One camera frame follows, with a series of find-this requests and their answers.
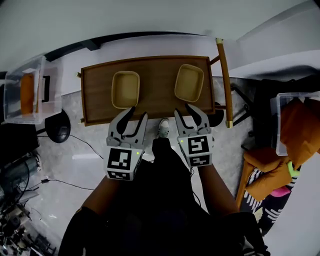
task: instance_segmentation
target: tan bowl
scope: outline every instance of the tan bowl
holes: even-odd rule
[[[119,71],[114,74],[111,101],[117,109],[127,109],[138,104],[140,77],[133,71]]]
[[[201,68],[183,64],[176,76],[174,94],[180,100],[196,102],[204,84],[204,72]]]

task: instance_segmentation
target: clear plastic box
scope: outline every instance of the clear plastic box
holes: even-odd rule
[[[277,138],[275,152],[278,156],[287,156],[287,148],[280,141],[281,131],[281,109],[294,98],[299,98],[304,102],[305,98],[320,98],[320,91],[317,92],[286,92],[279,93],[275,98],[270,99],[271,114],[277,114]]]
[[[21,79],[33,74],[33,110],[22,114]],[[3,93],[4,121],[12,124],[38,125],[45,118],[61,112],[61,83],[57,82],[58,68],[46,61],[45,56],[37,56],[5,75]]]

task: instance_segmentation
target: wooden table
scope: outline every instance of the wooden table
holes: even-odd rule
[[[85,126],[110,123],[123,109],[111,102],[113,76],[118,71],[134,71],[140,76],[139,101],[132,120],[145,111],[149,119],[173,117],[175,108],[188,115],[185,101],[175,96],[179,68],[190,64],[204,73],[198,101],[192,103],[206,114],[215,113],[215,97],[209,57],[152,56],[92,65],[81,69],[82,107]]]

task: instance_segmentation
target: pink object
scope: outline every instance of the pink object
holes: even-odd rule
[[[289,194],[290,192],[291,192],[290,189],[288,189],[286,186],[283,186],[283,187],[279,187],[279,188],[275,189],[274,191],[272,191],[270,195],[274,196],[276,198],[280,198],[286,194]]]

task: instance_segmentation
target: sneaker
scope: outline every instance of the sneaker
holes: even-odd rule
[[[169,134],[169,128],[170,128],[169,119],[163,118],[160,121],[158,134],[156,135],[156,138],[167,138]]]

